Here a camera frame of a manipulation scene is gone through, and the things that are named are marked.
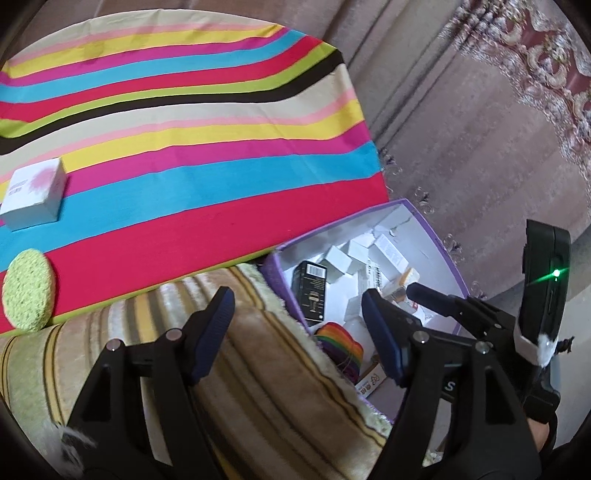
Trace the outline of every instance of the table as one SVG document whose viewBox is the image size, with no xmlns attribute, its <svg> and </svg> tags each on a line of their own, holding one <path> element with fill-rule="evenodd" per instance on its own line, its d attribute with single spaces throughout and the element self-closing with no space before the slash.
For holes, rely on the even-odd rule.
<svg viewBox="0 0 591 480">
<path fill-rule="evenodd" d="M 0 198 L 18 167 L 69 172 L 58 222 L 0 225 L 0 280 L 23 249 L 52 262 L 54 322 L 387 201 L 340 53 L 211 12 L 108 15 L 18 53 L 0 155 Z"/>
</svg>

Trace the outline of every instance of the screw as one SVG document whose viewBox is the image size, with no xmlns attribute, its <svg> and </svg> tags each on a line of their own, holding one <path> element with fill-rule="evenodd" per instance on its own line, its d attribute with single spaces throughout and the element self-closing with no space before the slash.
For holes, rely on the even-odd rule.
<svg viewBox="0 0 591 480">
<path fill-rule="evenodd" d="M 474 347 L 476 348 L 476 351 L 482 355 L 486 355 L 491 351 L 491 347 L 489 347 L 485 342 L 476 342 Z"/>
<path fill-rule="evenodd" d="M 123 345 L 123 342 L 121 340 L 119 340 L 118 338 L 112 338 L 111 340 L 109 340 L 107 342 L 107 344 L 105 346 L 106 346 L 107 350 L 110 350 L 111 352 L 114 352 L 121 345 Z"/>
<path fill-rule="evenodd" d="M 417 330 L 413 333 L 413 338 L 419 343 L 427 343 L 429 341 L 429 334 L 422 330 Z"/>
<path fill-rule="evenodd" d="M 168 332 L 166 332 L 167 340 L 171 342 L 176 342 L 183 336 L 183 331 L 178 328 L 171 328 Z"/>
</svg>

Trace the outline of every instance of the striped blanket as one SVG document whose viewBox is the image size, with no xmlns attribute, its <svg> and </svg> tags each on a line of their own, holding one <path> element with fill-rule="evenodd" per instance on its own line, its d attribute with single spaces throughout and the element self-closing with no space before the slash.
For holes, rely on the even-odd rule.
<svg viewBox="0 0 591 480">
<path fill-rule="evenodd" d="M 67 421 L 108 338 L 154 340 L 204 308 L 220 285 L 234 291 L 236 313 L 194 394 L 230 480 L 367 478 L 388 420 L 357 396 L 247 264 L 165 284 L 35 334 L 0 338 L 0 391 L 33 444 L 43 451 L 44 423 Z M 150 385 L 142 387 L 152 449 L 170 463 Z"/>
<path fill-rule="evenodd" d="M 0 199 L 16 168 L 53 157 L 69 172 L 60 219 L 0 225 L 0 281 L 23 249 L 45 252 L 58 320 L 387 200 L 340 53 L 211 12 L 108 15 L 11 59 Z"/>
</svg>

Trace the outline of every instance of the rainbow-colored toy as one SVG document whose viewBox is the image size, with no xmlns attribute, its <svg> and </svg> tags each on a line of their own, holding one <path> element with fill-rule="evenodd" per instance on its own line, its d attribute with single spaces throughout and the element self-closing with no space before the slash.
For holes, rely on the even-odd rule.
<svg viewBox="0 0 591 480">
<path fill-rule="evenodd" d="M 363 347 L 338 323 L 329 322 L 316 332 L 322 350 L 343 375 L 354 384 L 359 381 Z"/>
</svg>

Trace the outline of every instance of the oval sponge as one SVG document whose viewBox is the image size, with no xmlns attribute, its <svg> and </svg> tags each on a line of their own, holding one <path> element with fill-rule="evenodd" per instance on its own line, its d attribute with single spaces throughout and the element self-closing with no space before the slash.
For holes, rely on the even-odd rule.
<svg viewBox="0 0 591 480">
<path fill-rule="evenodd" d="M 2 305 L 13 327 L 41 330 L 53 312 L 56 278 L 45 255 L 29 249 L 19 253 L 4 277 Z"/>
</svg>

